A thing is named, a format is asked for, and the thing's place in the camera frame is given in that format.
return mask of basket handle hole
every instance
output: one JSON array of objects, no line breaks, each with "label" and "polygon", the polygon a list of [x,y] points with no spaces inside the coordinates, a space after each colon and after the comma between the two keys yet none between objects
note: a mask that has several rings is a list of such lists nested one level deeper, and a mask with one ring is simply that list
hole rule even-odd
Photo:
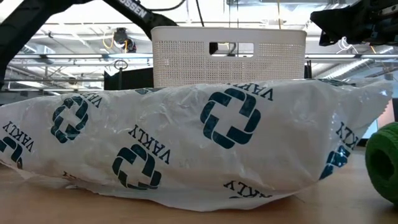
[{"label": "basket handle hole", "polygon": [[210,42],[210,55],[214,57],[253,57],[254,43]]}]

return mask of white plastic basket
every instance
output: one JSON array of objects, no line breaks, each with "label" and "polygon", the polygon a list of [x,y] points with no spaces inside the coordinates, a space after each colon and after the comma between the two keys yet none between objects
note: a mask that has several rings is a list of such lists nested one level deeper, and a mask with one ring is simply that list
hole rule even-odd
[{"label": "white plastic basket", "polygon": [[[304,76],[302,30],[156,27],[154,86],[244,83]],[[215,57],[210,42],[253,43],[252,57]]]}]

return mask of green spool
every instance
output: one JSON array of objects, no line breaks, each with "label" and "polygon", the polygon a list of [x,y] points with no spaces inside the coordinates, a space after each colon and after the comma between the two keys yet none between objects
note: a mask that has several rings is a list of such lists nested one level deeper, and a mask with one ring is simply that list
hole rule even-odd
[{"label": "green spool", "polygon": [[365,160],[374,188],[398,206],[398,123],[388,124],[371,136]]}]

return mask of white plastic bag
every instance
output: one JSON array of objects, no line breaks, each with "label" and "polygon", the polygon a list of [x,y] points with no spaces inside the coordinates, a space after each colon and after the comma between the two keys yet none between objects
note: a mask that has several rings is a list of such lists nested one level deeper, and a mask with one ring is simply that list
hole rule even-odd
[{"label": "white plastic bag", "polygon": [[346,164],[391,94],[294,80],[34,98],[0,108],[0,160],[102,195],[250,209]]}]

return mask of wooden table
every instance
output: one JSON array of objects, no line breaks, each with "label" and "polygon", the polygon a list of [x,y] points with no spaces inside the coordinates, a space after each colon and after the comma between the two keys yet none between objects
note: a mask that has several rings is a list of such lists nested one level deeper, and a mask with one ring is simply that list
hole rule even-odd
[{"label": "wooden table", "polygon": [[373,189],[363,152],[333,176],[301,193],[250,211],[190,212],[145,200],[104,197],[23,181],[0,169],[0,223],[277,223],[390,224],[398,210]]}]

